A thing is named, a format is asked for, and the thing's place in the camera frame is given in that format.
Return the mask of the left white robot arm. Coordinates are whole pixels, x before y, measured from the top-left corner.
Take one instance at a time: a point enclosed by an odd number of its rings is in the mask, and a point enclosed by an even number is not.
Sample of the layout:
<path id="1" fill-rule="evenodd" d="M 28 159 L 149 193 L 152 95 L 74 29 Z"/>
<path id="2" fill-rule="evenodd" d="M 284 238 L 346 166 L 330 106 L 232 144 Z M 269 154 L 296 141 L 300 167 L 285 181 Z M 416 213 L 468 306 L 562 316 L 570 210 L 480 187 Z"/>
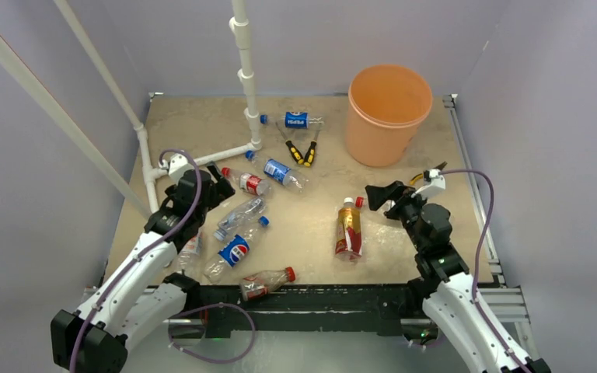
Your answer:
<path id="1" fill-rule="evenodd" d="M 187 170 L 166 189 L 134 248 L 96 292 L 75 311 L 59 311 L 51 320 L 54 363 L 69 372 L 119 372 L 131 350 L 164 319 L 198 313 L 197 282 L 170 274 L 151 298 L 148 284 L 196 237 L 209 211 L 234 195 L 230 182 L 213 163 Z"/>

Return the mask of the brown bottle red cap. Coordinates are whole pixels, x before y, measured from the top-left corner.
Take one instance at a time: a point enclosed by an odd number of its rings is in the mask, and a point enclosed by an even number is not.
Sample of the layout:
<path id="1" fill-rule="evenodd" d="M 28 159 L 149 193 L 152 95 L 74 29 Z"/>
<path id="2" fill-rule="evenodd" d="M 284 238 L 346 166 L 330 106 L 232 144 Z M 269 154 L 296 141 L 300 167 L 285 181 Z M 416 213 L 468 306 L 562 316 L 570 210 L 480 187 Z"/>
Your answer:
<path id="1" fill-rule="evenodd" d="M 239 282 L 243 301 L 261 298 L 276 291 L 287 283 L 296 279 L 294 269 L 286 267 L 283 270 L 265 270 L 244 277 Z"/>

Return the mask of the large red label bottle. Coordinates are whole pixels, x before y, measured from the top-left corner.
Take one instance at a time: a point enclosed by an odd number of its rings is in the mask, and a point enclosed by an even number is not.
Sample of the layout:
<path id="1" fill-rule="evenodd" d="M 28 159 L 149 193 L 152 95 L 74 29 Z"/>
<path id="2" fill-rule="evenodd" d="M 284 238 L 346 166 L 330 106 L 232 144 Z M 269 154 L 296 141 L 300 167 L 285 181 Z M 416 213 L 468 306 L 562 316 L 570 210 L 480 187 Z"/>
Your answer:
<path id="1" fill-rule="evenodd" d="M 359 196 L 355 198 L 354 204 L 356 208 L 363 208 L 367 205 L 367 200 L 365 197 Z"/>

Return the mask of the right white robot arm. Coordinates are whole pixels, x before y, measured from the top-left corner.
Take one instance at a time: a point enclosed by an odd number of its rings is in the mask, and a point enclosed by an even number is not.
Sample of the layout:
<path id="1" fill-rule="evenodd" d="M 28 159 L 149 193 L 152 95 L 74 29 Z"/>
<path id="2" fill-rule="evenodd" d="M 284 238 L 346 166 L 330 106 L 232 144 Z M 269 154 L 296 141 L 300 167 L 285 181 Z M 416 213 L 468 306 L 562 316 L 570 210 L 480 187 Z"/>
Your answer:
<path id="1" fill-rule="evenodd" d="M 399 221 L 417 251 L 420 277 L 409 281 L 407 310 L 426 315 L 454 346 L 471 372 L 548 372 L 542 358 L 531 357 L 502 326 L 483 299 L 474 276 L 451 242 L 451 213 L 395 181 L 388 186 L 367 185 L 368 206 Z"/>

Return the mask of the yellow tea bottle white cap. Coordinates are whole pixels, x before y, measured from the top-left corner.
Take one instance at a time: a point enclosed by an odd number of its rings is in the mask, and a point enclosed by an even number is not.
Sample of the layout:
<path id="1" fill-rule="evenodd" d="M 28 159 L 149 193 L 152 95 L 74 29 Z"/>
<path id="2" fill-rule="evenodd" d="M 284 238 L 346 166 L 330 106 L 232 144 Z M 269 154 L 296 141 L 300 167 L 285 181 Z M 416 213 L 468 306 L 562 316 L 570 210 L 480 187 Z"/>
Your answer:
<path id="1" fill-rule="evenodd" d="M 346 197 L 337 212 L 335 257 L 357 261 L 362 258 L 361 208 L 356 208 L 356 197 Z"/>

